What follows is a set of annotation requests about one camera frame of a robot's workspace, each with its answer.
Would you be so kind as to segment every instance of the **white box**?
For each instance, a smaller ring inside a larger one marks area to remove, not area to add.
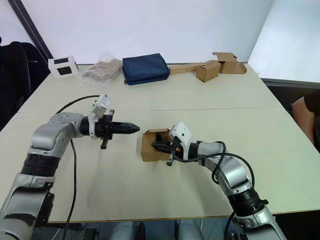
[[[67,77],[79,72],[73,56],[48,59],[48,67],[55,78]]]

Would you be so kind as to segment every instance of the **black wire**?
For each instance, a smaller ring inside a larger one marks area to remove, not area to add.
[[[80,97],[74,101],[69,102],[67,105],[63,106],[59,111],[56,112],[56,114],[61,113],[63,110],[70,107],[72,104],[79,102],[83,99],[97,98],[97,97],[99,97],[99,95],[89,95],[89,96]],[[71,208],[69,211],[69,215],[68,215],[68,218],[65,222],[62,240],[66,239],[70,218],[71,218],[72,212],[74,211],[76,197],[77,197],[77,154],[76,154],[74,141],[72,139],[70,140],[70,143],[71,143],[73,156],[74,156],[74,158],[73,158],[73,198],[72,198],[72,204],[71,204]]]
[[[208,155],[204,155],[204,156],[199,156],[199,157],[195,157],[195,158],[191,158],[191,159],[188,159],[188,160],[183,160],[181,158],[179,158],[174,151],[172,151],[172,155],[173,155],[173,158],[175,160],[178,160],[179,162],[182,162],[182,163],[191,163],[191,162],[197,162],[199,160],[203,160],[203,159],[206,159],[206,158],[213,158],[213,157],[217,157],[217,156],[221,156],[220,159],[219,159],[219,162],[218,164],[215,166],[214,170],[212,171],[212,175],[211,175],[211,178],[212,180],[216,183],[216,184],[219,184],[218,181],[215,179],[215,174],[217,172],[217,170],[219,169],[222,161],[224,160],[224,157],[225,156],[231,156],[231,157],[234,157],[234,158],[237,158],[237,159],[240,159],[242,162],[244,162],[244,164],[248,167],[249,171],[250,171],[250,175],[251,175],[251,183],[252,183],[252,186],[255,187],[255,183],[256,183],[256,180],[255,180],[255,174],[254,174],[254,171],[252,169],[252,167],[250,166],[250,164],[241,156],[239,155],[236,155],[236,154],[233,154],[233,153],[228,153],[226,152],[226,145],[223,141],[216,141],[216,143],[220,143],[222,144],[223,146],[223,150],[221,153],[213,153],[213,154],[208,154]],[[232,221],[232,219],[234,218],[235,216],[235,212],[233,211],[231,213],[231,215],[229,216],[228,218],[228,221],[226,222],[226,225],[225,225],[225,228],[224,228],[224,234],[223,234],[223,240],[227,240],[227,234],[228,234],[228,229],[229,229],[229,226],[230,226],[230,223]]]
[[[233,211],[229,216],[228,221],[226,222],[224,233],[223,233],[223,240],[227,240],[228,229],[229,229],[231,220],[234,218],[234,216],[235,216],[235,212]]]
[[[208,154],[208,155],[204,155],[204,156],[199,156],[199,157],[195,157],[195,158],[191,158],[188,160],[183,160],[181,158],[179,158],[174,151],[171,152],[171,154],[173,155],[173,158],[181,163],[191,163],[191,162],[197,162],[199,160],[202,159],[206,159],[206,158],[213,158],[213,157],[217,157],[217,156],[231,156],[237,159],[240,159],[242,162],[244,162],[244,164],[248,167],[249,171],[250,171],[250,175],[251,175],[251,182],[252,182],[252,186],[255,186],[255,174],[254,171],[252,169],[252,167],[250,166],[250,164],[241,156],[233,154],[233,153],[229,153],[229,152],[220,152],[220,153],[213,153],[213,154]]]
[[[215,175],[216,175],[216,172],[218,171],[218,169],[220,168],[222,161],[224,160],[225,153],[226,153],[226,144],[223,141],[216,141],[216,143],[222,144],[223,148],[222,148],[222,155],[219,159],[218,164],[215,166],[215,168],[212,171],[211,178],[212,178],[212,181],[214,181],[216,184],[219,185],[219,182],[215,179]]]
[[[70,218],[71,218],[72,212],[74,211],[76,197],[77,197],[77,154],[76,154],[74,141],[72,139],[70,140],[70,143],[71,143],[71,147],[72,147],[72,151],[73,151],[73,155],[74,155],[74,161],[73,161],[73,198],[72,198],[70,212],[69,212],[68,218],[65,222],[62,240],[66,239]]]
[[[67,107],[70,107],[72,104],[79,102],[83,99],[89,99],[89,98],[97,98],[99,97],[99,95],[90,95],[90,96],[84,96],[84,97],[80,97],[74,101],[69,102],[67,105],[63,106],[59,111],[56,112],[56,114],[61,113],[63,110],[65,110]]]

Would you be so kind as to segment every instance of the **silver robot arm segment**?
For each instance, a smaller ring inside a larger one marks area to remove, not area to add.
[[[110,100],[101,94],[89,116],[62,112],[52,116],[32,135],[23,168],[0,212],[0,239],[30,240],[34,227],[48,222],[55,195],[50,192],[59,161],[73,138],[102,138],[107,147],[113,134],[132,134],[140,128],[128,122],[112,122],[114,111],[104,115]]]
[[[214,171],[224,150],[221,143],[200,141],[193,143],[191,140],[192,135],[183,122],[178,122],[174,125],[169,135],[172,138],[172,153],[167,161],[169,166],[172,165],[175,157],[178,158],[177,155],[181,156],[180,162],[188,162],[190,159],[220,154],[214,157],[205,157],[197,161],[199,165],[206,167],[210,171]],[[285,235],[266,206],[268,201],[259,198],[245,168],[236,158],[225,155],[213,177],[215,177],[222,191],[227,196],[235,212],[234,217],[245,232],[269,225],[276,233],[274,234],[276,236],[274,239],[286,240]]]

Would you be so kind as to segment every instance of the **small cardboard box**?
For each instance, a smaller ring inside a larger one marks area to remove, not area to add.
[[[170,130],[164,129],[149,129],[142,135],[141,155],[144,162],[167,161],[170,154],[161,152],[152,146],[155,141],[171,141],[169,137]]]
[[[211,61],[209,64],[201,65],[196,68],[196,77],[204,83],[217,77],[221,64],[218,61]]]
[[[170,66],[170,74],[184,74],[189,72],[195,72],[197,71],[197,67],[201,65],[207,65],[211,63],[212,60],[206,61],[206,62],[195,62],[195,63],[188,63],[188,64],[181,64],[181,65],[175,65]]]
[[[213,52],[221,63],[221,74],[245,74],[247,68],[243,63],[238,63],[237,57],[232,52]]]

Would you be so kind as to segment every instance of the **navy blue pouch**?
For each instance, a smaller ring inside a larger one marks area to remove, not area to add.
[[[160,53],[123,58],[122,69],[124,82],[128,85],[162,81],[170,75],[170,69]]]

